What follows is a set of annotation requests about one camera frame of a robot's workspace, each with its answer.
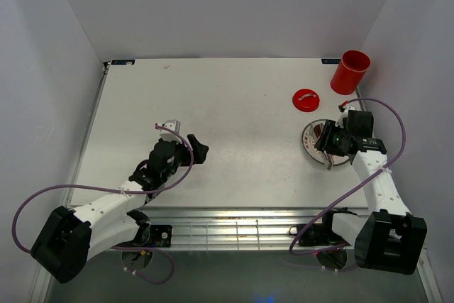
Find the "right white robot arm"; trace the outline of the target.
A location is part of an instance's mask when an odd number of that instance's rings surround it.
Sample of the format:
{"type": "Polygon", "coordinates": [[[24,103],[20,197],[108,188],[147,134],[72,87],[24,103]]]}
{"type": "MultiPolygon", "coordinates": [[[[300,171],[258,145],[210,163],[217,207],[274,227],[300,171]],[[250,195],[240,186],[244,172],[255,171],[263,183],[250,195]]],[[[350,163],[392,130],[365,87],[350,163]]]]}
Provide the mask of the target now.
{"type": "Polygon", "coordinates": [[[424,219],[415,217],[402,201],[387,164],[384,143],[373,138],[374,118],[369,111],[351,106],[337,121],[327,120],[315,136],[315,148],[327,169],[333,157],[348,158],[364,183],[369,216],[366,219],[348,209],[330,209],[323,215],[320,234],[329,244],[341,239],[354,248],[361,268],[414,273],[426,238],[424,219]]]}

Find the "metal food tongs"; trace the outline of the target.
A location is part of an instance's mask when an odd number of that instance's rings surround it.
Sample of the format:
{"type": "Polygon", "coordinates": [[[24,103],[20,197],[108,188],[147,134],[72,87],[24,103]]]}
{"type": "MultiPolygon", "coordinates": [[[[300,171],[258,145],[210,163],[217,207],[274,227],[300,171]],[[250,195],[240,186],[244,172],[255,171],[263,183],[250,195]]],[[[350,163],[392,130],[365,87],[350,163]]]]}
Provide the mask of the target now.
{"type": "Polygon", "coordinates": [[[331,170],[333,167],[333,158],[332,155],[327,153],[326,151],[321,152],[321,159],[323,160],[323,164],[327,170],[331,170]]]}

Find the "brown braised meat piece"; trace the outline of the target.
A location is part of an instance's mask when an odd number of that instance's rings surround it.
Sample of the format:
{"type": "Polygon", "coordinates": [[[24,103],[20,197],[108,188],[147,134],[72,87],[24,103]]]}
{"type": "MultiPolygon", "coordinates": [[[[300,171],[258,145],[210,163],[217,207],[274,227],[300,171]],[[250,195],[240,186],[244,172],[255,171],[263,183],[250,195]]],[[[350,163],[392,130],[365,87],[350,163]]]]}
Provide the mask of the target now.
{"type": "Polygon", "coordinates": [[[323,132],[323,124],[317,124],[313,126],[313,133],[316,136],[316,138],[319,138],[323,132]]]}

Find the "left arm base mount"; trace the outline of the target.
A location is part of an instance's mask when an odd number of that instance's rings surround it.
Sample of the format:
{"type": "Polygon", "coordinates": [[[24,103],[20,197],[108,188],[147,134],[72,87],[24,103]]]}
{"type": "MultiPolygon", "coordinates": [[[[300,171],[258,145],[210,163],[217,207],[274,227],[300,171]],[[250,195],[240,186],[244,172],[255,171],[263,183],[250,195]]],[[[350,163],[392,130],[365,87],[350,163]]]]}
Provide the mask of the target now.
{"type": "Polygon", "coordinates": [[[128,213],[136,224],[138,231],[130,242],[133,246],[147,246],[152,248],[169,248],[172,244],[172,226],[151,224],[150,219],[141,211],[128,213]]]}

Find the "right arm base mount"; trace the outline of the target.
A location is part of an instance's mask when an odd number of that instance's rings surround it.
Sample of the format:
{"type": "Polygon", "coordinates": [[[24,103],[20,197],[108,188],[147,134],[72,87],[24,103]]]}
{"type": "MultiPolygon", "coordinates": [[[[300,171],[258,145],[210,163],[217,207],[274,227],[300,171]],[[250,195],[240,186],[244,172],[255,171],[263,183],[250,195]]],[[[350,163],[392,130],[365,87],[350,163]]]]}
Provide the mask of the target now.
{"type": "Polygon", "coordinates": [[[340,245],[344,240],[332,231],[334,214],[353,214],[345,207],[341,209],[332,209],[324,214],[321,222],[314,223],[308,230],[299,237],[297,244],[299,246],[334,246],[340,245]]]}

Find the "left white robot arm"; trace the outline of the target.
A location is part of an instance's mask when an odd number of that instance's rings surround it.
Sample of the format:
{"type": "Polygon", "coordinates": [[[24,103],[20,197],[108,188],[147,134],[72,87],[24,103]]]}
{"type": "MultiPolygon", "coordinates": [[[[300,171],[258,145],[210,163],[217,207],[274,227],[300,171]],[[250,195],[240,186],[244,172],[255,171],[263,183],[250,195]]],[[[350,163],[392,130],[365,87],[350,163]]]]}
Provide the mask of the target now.
{"type": "Polygon", "coordinates": [[[86,262],[105,250],[120,246],[141,253],[156,244],[148,217],[140,208],[156,198],[158,190],[180,167],[202,164],[209,147],[193,134],[189,145],[159,139],[147,159],[120,186],[88,204],[54,209],[31,248],[31,256],[58,282],[80,273],[86,262]]]}

